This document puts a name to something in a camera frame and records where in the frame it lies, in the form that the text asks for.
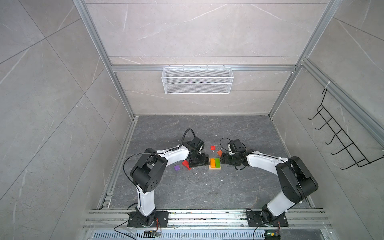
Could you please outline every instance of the orange block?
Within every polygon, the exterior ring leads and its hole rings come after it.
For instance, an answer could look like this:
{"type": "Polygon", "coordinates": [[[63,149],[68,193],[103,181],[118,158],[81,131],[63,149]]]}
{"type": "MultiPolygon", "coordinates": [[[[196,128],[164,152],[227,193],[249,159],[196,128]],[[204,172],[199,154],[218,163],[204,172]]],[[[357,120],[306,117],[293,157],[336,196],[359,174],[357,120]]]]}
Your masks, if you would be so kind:
{"type": "Polygon", "coordinates": [[[216,167],[215,159],[211,158],[211,165],[210,167],[216,167]]]}
{"type": "Polygon", "coordinates": [[[189,167],[189,162],[187,160],[183,161],[183,165],[186,166],[189,171],[192,169],[191,167],[189,167]]]}

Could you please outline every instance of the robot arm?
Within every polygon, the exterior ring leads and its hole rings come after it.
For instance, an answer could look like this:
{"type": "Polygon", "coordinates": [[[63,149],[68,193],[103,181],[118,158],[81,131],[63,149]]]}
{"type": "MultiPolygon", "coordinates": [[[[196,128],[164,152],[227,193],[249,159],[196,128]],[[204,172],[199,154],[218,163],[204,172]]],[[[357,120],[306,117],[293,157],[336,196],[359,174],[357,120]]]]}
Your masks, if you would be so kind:
{"type": "Polygon", "coordinates": [[[208,156],[200,151],[204,148],[204,142],[195,136],[192,141],[182,141],[176,147],[165,150],[153,150],[148,148],[139,158],[131,170],[131,177],[136,185],[137,198],[139,199],[138,216],[146,226],[150,226],[155,218],[156,207],[154,203],[154,189],[159,184],[167,166],[178,161],[189,161],[190,167],[208,165],[208,156]]]}
{"type": "Polygon", "coordinates": [[[223,164],[258,167],[279,178],[281,191],[263,206],[264,223],[273,223],[282,213],[319,188],[314,177],[298,157],[274,157],[259,151],[245,153],[245,147],[238,139],[230,141],[228,147],[230,152],[223,153],[220,158],[223,164]]]}

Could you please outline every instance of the marble wall tile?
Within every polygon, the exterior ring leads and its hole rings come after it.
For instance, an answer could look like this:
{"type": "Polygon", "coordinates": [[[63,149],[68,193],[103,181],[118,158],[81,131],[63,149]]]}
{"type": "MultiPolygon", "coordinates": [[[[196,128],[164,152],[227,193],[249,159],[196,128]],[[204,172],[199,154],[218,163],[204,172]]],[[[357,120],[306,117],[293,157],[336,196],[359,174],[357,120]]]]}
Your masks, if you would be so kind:
{"type": "Polygon", "coordinates": [[[0,201],[2,237],[50,238],[106,128],[83,95],[0,201]]]}
{"type": "Polygon", "coordinates": [[[296,64],[299,56],[278,57],[109,57],[114,65],[135,64],[296,64]]]}
{"type": "Polygon", "coordinates": [[[327,0],[85,0],[86,3],[151,3],[151,4],[240,4],[240,3],[328,3],[327,0]]]}
{"type": "Polygon", "coordinates": [[[384,39],[384,1],[344,0],[335,18],[384,39]]]}
{"type": "Polygon", "coordinates": [[[76,185],[51,239],[77,239],[86,214],[99,203],[120,144],[107,128],[76,185]]]}
{"type": "MultiPolygon", "coordinates": [[[[330,142],[333,137],[331,129],[324,127],[319,131],[315,130],[324,124],[321,117],[316,117],[312,121],[308,120],[316,113],[315,109],[323,98],[323,89],[323,86],[310,73],[303,71],[292,85],[286,100],[313,139],[370,235],[373,239],[380,239],[382,237],[381,217],[384,215],[382,201],[384,187],[381,184],[384,181],[382,174],[384,159],[364,167],[354,166],[347,170],[340,169],[353,164],[353,160],[346,151],[331,155],[331,152],[335,153],[343,148],[341,143],[335,139],[330,145],[325,144],[325,142],[330,142]]],[[[382,157],[382,146],[331,94],[327,93],[323,105],[368,159],[374,160],[382,157]]],[[[337,131],[340,129],[336,124],[333,126],[337,131]]],[[[344,134],[340,133],[338,136],[345,145],[350,143],[344,134]]],[[[348,149],[357,160],[363,159],[355,147],[351,146],[348,149]]]]}
{"type": "Polygon", "coordinates": [[[326,4],[87,6],[110,56],[228,57],[300,55],[326,4]]]}
{"type": "Polygon", "coordinates": [[[231,91],[280,91],[290,71],[235,71],[231,91]]]}
{"type": "Polygon", "coordinates": [[[120,102],[120,97],[106,69],[101,72],[85,94],[105,123],[109,124],[120,102]]]}
{"type": "Polygon", "coordinates": [[[296,117],[287,101],[283,100],[273,117],[273,122],[292,156],[300,157],[319,184],[319,189],[311,194],[316,207],[325,209],[340,240],[355,239],[356,234],[362,239],[372,238],[349,202],[337,179],[329,169],[322,154],[296,117]]]}
{"type": "Polygon", "coordinates": [[[72,0],[20,0],[44,36],[80,19],[72,0]]]}
{"type": "Polygon", "coordinates": [[[49,38],[72,76],[85,92],[104,69],[104,64],[82,20],[64,28],[49,38]]]}
{"type": "MultiPolygon", "coordinates": [[[[127,91],[164,91],[161,71],[117,72],[119,81],[127,91]]],[[[234,71],[231,91],[281,90],[289,71],[234,71]]]]}
{"type": "Polygon", "coordinates": [[[266,115],[280,91],[232,91],[230,94],[165,94],[126,91],[135,114],[260,114],[266,115]]]}
{"type": "Polygon", "coordinates": [[[384,124],[384,41],[332,19],[310,59],[384,124]]]}
{"type": "Polygon", "coordinates": [[[125,133],[130,121],[131,119],[127,110],[125,109],[123,102],[120,101],[111,121],[108,124],[108,127],[111,129],[113,135],[115,135],[120,144],[124,141],[125,133]]]}
{"type": "Polygon", "coordinates": [[[83,95],[46,40],[0,64],[0,196],[83,95]]]}
{"type": "Polygon", "coordinates": [[[44,38],[17,0],[3,0],[0,11],[0,63],[44,38]]]}

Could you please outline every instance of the wooden block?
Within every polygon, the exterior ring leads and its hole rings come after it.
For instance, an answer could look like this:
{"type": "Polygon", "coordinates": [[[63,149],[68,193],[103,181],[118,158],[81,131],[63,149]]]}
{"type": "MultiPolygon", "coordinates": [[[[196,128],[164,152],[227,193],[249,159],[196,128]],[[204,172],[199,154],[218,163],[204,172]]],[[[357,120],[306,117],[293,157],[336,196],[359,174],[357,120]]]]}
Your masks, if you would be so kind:
{"type": "Polygon", "coordinates": [[[183,165],[186,166],[188,168],[188,170],[192,169],[191,167],[189,167],[189,162],[187,160],[183,161],[183,165]]]}
{"type": "Polygon", "coordinates": [[[209,169],[215,170],[215,169],[221,169],[221,167],[211,167],[211,165],[208,166],[209,169]]]}

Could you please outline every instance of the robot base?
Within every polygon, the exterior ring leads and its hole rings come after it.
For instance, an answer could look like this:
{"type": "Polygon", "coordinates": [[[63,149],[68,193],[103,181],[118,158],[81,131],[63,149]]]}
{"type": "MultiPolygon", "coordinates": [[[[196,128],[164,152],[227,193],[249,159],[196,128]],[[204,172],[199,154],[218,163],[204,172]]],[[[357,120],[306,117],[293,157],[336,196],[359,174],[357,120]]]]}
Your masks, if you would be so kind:
{"type": "MultiPolygon", "coordinates": [[[[265,220],[263,220],[262,217],[263,211],[246,211],[245,214],[247,215],[247,221],[249,227],[257,227],[262,225],[265,220]]],[[[288,227],[288,221],[285,217],[285,213],[282,213],[280,216],[275,217],[275,219],[271,222],[267,222],[266,226],[269,227],[278,227],[280,222],[280,227],[288,227]]]]}
{"type": "Polygon", "coordinates": [[[167,227],[168,215],[169,212],[156,211],[156,209],[148,217],[143,216],[141,212],[131,212],[127,227],[156,227],[156,218],[161,227],[167,227]]]}

